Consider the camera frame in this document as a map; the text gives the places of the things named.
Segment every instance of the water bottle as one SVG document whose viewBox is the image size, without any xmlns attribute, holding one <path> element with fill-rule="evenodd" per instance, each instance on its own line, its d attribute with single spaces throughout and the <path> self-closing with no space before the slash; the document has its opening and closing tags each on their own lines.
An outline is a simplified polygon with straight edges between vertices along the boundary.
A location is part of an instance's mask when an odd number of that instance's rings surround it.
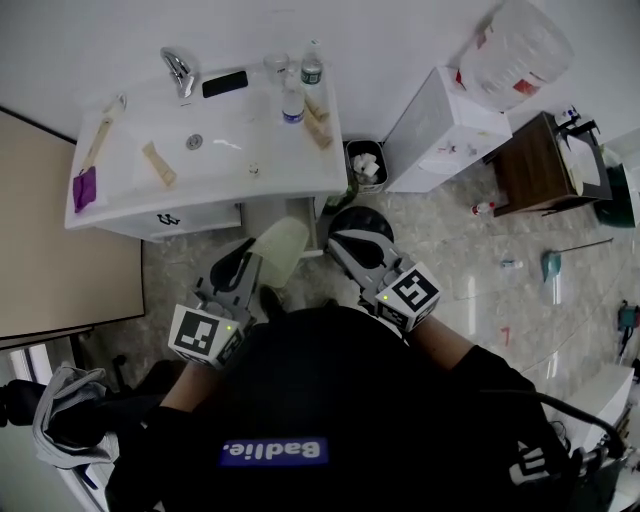
<svg viewBox="0 0 640 512">
<path fill-rule="evenodd" d="M 304 94 L 298 85 L 297 76 L 291 73 L 284 80 L 282 116 L 289 124 L 299 123 L 304 117 Z"/>
<path fill-rule="evenodd" d="M 322 58 L 320 56 L 320 42 L 312 39 L 302 57 L 300 79 L 305 85 L 316 85 L 322 78 Z"/>
</svg>

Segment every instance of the purple cloth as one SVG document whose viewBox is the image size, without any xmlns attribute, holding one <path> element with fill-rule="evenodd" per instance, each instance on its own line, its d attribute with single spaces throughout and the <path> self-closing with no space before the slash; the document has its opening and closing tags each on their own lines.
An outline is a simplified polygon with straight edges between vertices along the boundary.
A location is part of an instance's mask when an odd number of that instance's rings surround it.
<svg viewBox="0 0 640 512">
<path fill-rule="evenodd" d="M 87 172 L 73 178 L 73 204 L 76 213 L 81 212 L 85 206 L 96 200 L 96 168 L 89 167 Z"/>
</svg>

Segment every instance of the plastic bottle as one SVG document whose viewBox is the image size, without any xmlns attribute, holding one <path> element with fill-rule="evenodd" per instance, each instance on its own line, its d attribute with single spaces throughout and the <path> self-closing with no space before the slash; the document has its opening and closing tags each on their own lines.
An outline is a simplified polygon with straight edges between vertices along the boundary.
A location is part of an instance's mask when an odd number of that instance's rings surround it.
<svg viewBox="0 0 640 512">
<path fill-rule="evenodd" d="M 471 207 L 471 213 L 474 215 L 482 215 L 483 213 L 489 213 L 496 207 L 496 203 L 479 203 Z"/>
<path fill-rule="evenodd" d="M 522 268 L 524 267 L 524 263 L 520 260 L 502 260 L 500 266 L 502 268 Z"/>
<path fill-rule="evenodd" d="M 507 0 L 460 61 L 458 81 L 481 105 L 507 111 L 564 73 L 573 49 L 526 0 Z"/>
<path fill-rule="evenodd" d="M 300 79 L 305 85 L 317 85 L 322 79 L 322 57 L 320 42 L 312 39 L 302 57 Z"/>
<path fill-rule="evenodd" d="M 289 124 L 299 123 L 304 118 L 304 94 L 300 90 L 298 78 L 291 73 L 284 80 L 282 116 Z"/>
</svg>

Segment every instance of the white towel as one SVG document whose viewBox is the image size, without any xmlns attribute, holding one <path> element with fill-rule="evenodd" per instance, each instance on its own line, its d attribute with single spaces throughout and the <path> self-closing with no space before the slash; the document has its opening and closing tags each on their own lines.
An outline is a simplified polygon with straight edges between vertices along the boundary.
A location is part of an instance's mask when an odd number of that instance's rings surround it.
<svg viewBox="0 0 640 512">
<path fill-rule="evenodd" d="M 113 462 L 120 455 L 118 438 L 107 432 L 96 446 L 78 448 L 55 443 L 45 432 L 58 412 L 87 400 L 102 398 L 107 388 L 102 368 L 89 372 L 63 365 L 44 390 L 33 419 L 32 431 L 37 457 L 53 466 L 70 469 L 82 464 Z"/>
</svg>

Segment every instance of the tiled floor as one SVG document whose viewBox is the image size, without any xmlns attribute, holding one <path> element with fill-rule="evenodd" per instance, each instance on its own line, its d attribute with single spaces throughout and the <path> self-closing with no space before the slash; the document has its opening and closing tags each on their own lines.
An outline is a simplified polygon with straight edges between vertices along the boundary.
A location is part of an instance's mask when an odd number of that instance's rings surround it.
<svg viewBox="0 0 640 512">
<path fill-rule="evenodd" d="M 379 194 L 360 197 L 357 204 L 384 214 L 400 248 L 440 281 L 445 291 L 437 318 L 504 357 L 540 391 L 566 397 L 615 360 L 619 304 L 640 299 L 636 231 L 600 226 L 589 206 L 548 217 L 471 215 L 471 205 L 498 197 L 492 169 L 476 166 L 428 194 Z M 240 229 L 231 229 L 145 244 L 147 315 L 98 328 L 86 344 L 95 362 L 126 354 L 125 378 L 134 383 L 156 360 L 173 357 L 166 344 L 175 303 L 184 300 L 207 255 L 241 236 Z M 543 285 L 544 250 L 610 237 L 611 244 L 564 254 L 555 289 Z M 504 269 L 503 259 L 524 266 Z M 324 256 L 300 264 L 285 295 L 293 309 L 327 297 L 355 307 L 358 291 Z M 632 344 L 627 354 L 635 356 L 636 350 Z"/>
</svg>

